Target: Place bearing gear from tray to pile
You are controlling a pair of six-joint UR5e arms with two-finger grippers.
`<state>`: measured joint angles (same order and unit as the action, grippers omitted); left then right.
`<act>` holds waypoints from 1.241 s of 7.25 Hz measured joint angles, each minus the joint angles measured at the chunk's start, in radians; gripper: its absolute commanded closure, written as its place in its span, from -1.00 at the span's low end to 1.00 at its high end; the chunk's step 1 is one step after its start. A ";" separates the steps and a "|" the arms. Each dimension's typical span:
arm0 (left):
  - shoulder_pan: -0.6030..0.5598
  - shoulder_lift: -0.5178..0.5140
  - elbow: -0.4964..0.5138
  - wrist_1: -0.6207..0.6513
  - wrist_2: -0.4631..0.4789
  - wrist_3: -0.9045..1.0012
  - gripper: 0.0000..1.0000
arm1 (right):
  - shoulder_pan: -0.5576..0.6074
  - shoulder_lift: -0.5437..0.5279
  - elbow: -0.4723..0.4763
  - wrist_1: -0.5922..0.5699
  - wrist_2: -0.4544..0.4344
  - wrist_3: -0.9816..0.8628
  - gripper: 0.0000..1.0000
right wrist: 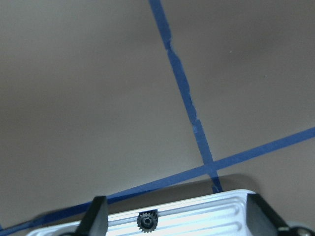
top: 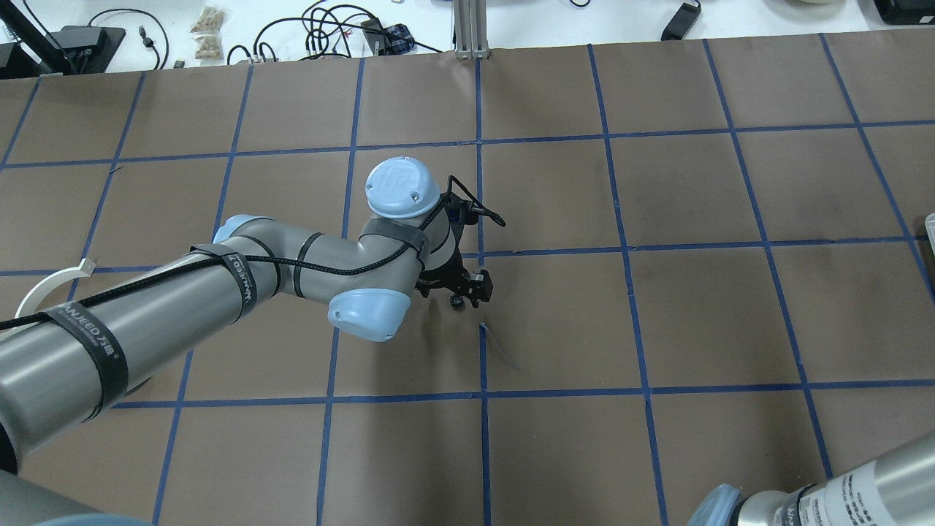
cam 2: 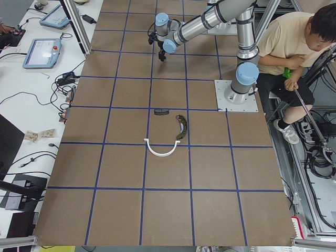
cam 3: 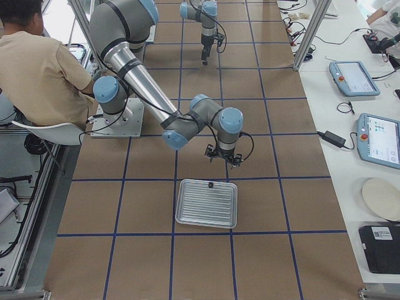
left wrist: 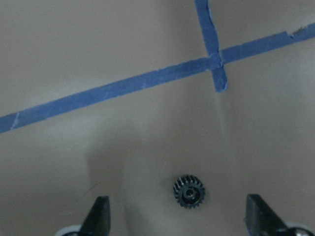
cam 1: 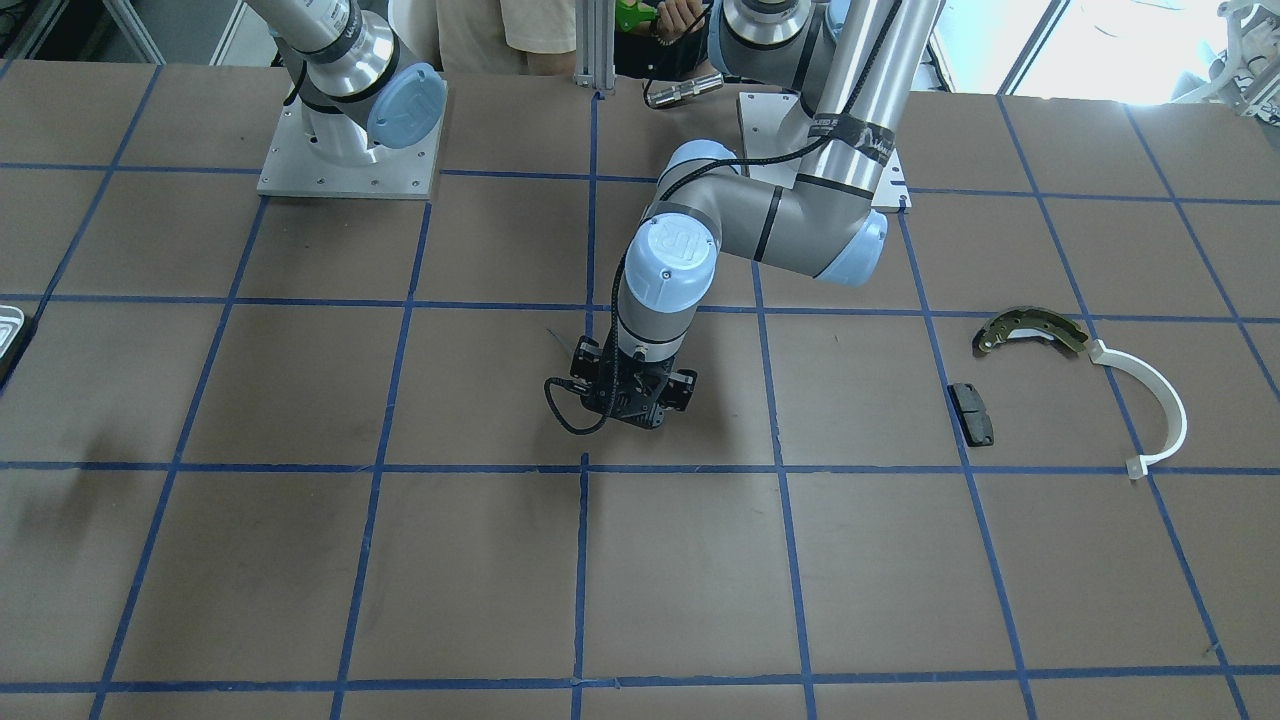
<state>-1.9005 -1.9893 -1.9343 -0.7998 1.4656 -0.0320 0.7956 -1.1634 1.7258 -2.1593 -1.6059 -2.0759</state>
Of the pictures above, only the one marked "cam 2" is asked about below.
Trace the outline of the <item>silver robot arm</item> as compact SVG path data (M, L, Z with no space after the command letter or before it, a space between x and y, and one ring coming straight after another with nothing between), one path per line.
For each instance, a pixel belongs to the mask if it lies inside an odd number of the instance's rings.
M254 4L255 1L217 1L186 23L170 19L166 13L158 13L155 16L156 31L150 34L149 44L157 42L160 48L159 60L164 61L165 53L173 54L178 46L219 24L235 19L238 61L256 62L259 50L254 36Z
M254 33L254 1L229 1L226 15L236 19L238 51L235 77L224 94L229 102L242 104L259 76L259 49Z

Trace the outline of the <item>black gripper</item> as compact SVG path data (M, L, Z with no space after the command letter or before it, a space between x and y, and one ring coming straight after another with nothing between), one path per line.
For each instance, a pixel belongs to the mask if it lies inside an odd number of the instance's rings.
M165 56L166 51L165 51L164 48L163 48L163 42L162 42L162 41L159 41L159 42L158 42L158 46L159 46L159 48L160 48L158 57L159 57L160 61L165 61L165 59L166 59L166 56Z

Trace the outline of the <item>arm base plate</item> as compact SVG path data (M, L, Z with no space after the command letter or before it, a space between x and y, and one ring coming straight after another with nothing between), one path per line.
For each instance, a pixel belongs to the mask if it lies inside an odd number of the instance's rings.
M258 112L253 88L246 94L235 93L231 80L214 80L217 110L219 112Z
M209 35L236 36L237 24L235 22L220 23L207 31Z

